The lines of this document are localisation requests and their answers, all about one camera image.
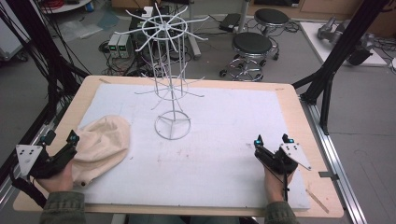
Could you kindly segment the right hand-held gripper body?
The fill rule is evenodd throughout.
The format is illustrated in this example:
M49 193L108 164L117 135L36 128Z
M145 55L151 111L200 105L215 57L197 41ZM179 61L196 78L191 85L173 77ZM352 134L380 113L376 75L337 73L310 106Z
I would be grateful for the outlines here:
M308 171L312 169L302 146L298 143L282 143L276 152L270 151L265 146L255 147L254 155L264 166L279 175L293 173L298 165Z

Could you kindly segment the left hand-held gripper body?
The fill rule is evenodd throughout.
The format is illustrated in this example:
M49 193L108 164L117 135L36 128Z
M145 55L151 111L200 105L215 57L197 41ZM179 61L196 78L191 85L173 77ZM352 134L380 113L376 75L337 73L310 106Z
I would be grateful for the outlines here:
M16 145L21 174L38 179L48 179L59 174L77 154L73 144L66 144L50 156L46 146Z

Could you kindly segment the beige cloth hat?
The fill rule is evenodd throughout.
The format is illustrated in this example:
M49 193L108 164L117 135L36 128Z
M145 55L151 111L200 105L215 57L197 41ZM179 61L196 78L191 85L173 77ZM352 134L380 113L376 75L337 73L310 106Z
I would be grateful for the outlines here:
M131 128L120 116L109 115L77 130L79 141L72 172L74 185L86 188L126 157Z

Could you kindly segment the person's left hand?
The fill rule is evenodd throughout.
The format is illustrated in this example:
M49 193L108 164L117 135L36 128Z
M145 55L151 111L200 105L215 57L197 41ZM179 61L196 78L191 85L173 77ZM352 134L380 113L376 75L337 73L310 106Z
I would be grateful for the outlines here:
M57 175L48 179L37 179L37 183L48 193L70 191L73 188L72 161Z

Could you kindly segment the person's right hand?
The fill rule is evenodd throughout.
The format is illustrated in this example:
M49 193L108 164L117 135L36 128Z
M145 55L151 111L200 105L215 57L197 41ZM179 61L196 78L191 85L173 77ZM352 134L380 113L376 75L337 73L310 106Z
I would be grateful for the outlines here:
M274 175L267 167L264 167L264 192L268 203L284 202L283 176Z

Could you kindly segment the grey tape piece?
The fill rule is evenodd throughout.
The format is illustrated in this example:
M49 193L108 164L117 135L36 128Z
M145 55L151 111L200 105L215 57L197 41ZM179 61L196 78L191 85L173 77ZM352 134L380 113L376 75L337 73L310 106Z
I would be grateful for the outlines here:
M337 180L339 180L338 174L334 174L334 173L332 173L332 172L318 172L318 174L319 174L319 176L320 176L321 178L324 178L324 177L330 178L331 181L337 181Z

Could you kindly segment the white foam mat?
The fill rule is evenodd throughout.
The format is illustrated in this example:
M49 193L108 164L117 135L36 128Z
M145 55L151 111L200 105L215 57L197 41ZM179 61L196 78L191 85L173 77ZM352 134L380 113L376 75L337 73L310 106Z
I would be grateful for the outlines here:
M248 83L189 89L189 121L171 125L149 85L102 84L82 123L118 115L131 125L126 158L83 189L86 203L263 208L263 167L253 145L275 151L288 128L274 91Z

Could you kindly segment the thin wooden stick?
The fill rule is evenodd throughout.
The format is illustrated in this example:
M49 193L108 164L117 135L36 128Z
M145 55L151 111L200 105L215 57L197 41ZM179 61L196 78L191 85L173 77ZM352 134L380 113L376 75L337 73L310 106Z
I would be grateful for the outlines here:
M324 203L310 190L310 189L305 189L307 194L315 201L318 206L326 213L329 214L329 209L324 205Z

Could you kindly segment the black round stool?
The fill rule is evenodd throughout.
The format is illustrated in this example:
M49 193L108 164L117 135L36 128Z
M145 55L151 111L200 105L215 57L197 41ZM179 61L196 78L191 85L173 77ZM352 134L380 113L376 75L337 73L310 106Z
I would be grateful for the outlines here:
M219 76L229 75L238 81L261 81L267 55L273 48L271 40L257 33L241 33L233 38L232 48L236 55L219 71Z
M254 13L254 20L263 27L262 34L268 36L271 31L284 27L290 18L277 9L261 8Z

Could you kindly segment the white platform board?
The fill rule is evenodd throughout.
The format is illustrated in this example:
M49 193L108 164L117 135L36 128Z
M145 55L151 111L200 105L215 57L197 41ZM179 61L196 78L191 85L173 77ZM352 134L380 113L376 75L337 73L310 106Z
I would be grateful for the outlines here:
M330 55L333 48L333 45L327 39L320 40L317 37L318 29L324 25L324 22L301 21L300 25L305 37L309 40L311 47L314 49L320 61L323 63ZM387 63L374 49L371 49L370 52L372 55L369 56L361 64L361 66L381 67L387 65Z

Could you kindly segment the grey power supply box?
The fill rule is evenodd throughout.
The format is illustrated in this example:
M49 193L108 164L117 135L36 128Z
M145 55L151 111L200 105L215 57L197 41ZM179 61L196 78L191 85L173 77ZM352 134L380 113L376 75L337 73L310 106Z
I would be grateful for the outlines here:
M120 57L120 54L119 54L119 51L118 51L119 40L120 40L120 35L114 34L113 36L111 36L110 40L107 43L110 55L113 58L119 58Z
M118 49L121 58L129 58L132 53L132 41L129 35L121 35L118 42Z

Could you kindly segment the grey equipment case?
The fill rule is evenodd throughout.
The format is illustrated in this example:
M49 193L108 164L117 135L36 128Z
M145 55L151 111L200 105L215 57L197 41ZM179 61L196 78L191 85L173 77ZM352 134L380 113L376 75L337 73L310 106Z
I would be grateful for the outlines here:
M11 24L16 29L18 35L26 42L29 41L29 35L16 17L11 17ZM0 61L7 62L22 49L21 41L9 29L8 26L0 19Z

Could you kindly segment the white round table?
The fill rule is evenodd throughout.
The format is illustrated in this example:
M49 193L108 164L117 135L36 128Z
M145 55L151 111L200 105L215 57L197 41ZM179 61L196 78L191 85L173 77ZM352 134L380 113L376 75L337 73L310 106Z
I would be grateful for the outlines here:
M40 3L40 9L46 14L62 13L78 8L93 11L93 2L92 0L43 0Z

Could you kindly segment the aluminium rail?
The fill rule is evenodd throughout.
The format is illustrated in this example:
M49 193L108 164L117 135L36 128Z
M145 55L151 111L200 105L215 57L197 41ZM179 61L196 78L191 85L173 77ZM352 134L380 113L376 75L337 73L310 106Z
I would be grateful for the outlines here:
M332 182L340 198L343 210L347 213L352 224L368 224L332 139L320 127L320 112L318 107L316 105L309 105L303 101L301 101L301 105L311 124L313 134L318 139L319 149L328 167L328 172L338 174L339 176L339 180Z

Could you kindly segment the black metal frame stand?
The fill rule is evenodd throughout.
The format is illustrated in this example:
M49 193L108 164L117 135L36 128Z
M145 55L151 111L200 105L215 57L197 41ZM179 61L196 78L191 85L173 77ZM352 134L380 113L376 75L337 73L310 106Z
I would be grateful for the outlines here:
M90 76L88 70L82 70L69 62L55 45L50 31L42 21L42 13L36 12L39 5L31 0L6 0L10 11L16 16L23 34L28 35L29 42L18 32L19 25L12 20L0 3L0 19L17 37L23 48L48 82L48 103L44 106L33 124L21 139L21 143L30 143L43 124L49 124L56 117L56 106L64 97L77 93L78 80Z
M292 84L294 89L309 84L307 91L301 95L302 100L309 105L315 105L318 97L323 94L319 124L326 134L329 134L328 117L334 76L389 1L364 0L318 71Z

